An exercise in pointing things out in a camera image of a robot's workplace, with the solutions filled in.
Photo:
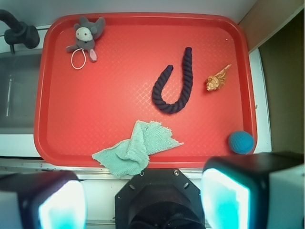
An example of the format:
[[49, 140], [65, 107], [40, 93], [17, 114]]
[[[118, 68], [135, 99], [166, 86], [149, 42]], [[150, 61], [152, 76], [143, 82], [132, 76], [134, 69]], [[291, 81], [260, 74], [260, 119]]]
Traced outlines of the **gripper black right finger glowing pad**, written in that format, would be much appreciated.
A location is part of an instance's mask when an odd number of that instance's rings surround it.
[[201, 178], [201, 202], [213, 229], [302, 229], [305, 157], [293, 152], [215, 156]]

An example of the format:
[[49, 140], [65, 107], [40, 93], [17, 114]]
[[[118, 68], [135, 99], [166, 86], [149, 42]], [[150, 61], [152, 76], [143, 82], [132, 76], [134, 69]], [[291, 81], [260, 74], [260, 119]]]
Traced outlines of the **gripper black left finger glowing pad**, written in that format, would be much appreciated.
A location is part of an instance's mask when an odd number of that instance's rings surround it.
[[0, 176], [2, 229], [84, 229], [87, 199], [71, 171]]

